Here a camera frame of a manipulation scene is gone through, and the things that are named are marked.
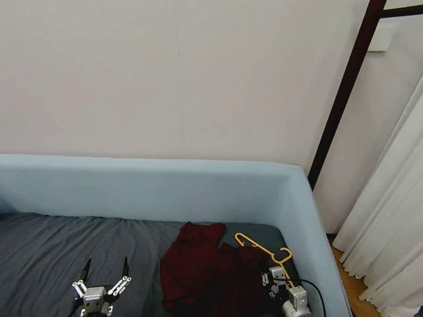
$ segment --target mattress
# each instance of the mattress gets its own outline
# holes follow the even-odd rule
[[[132,282],[113,316],[168,316],[161,304],[159,260],[184,223],[33,213],[0,215],[0,312],[2,316],[67,316],[71,284],[89,258],[89,285],[113,285],[129,259]],[[282,258],[281,232],[267,225],[226,224],[220,241],[238,246],[242,232]],[[290,260],[286,268],[297,272]]]

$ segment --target dark red cloth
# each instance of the dark red cloth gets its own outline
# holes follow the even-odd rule
[[[160,260],[163,305],[179,316],[256,316],[260,267],[267,255],[256,248],[217,243],[225,225],[186,223]]]

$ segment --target light switch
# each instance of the light switch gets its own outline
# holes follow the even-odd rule
[[[397,30],[398,22],[381,20],[377,25],[373,39],[371,40],[369,52],[384,52],[388,50],[392,37]]]

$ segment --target light blue bed frame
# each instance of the light blue bed frame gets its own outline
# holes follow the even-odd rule
[[[272,225],[293,251],[299,276],[322,291],[327,316],[351,316],[300,166],[0,155],[0,213],[10,212]],[[305,288],[313,316],[323,317],[317,293]]]

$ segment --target bed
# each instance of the bed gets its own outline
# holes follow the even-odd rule
[[[128,256],[134,282],[114,316],[166,316],[158,260],[186,221],[227,223],[232,245],[238,230],[273,250],[286,242],[327,316],[351,316],[300,166],[32,155],[0,155],[0,310],[67,316],[87,258],[91,283],[113,283]]]

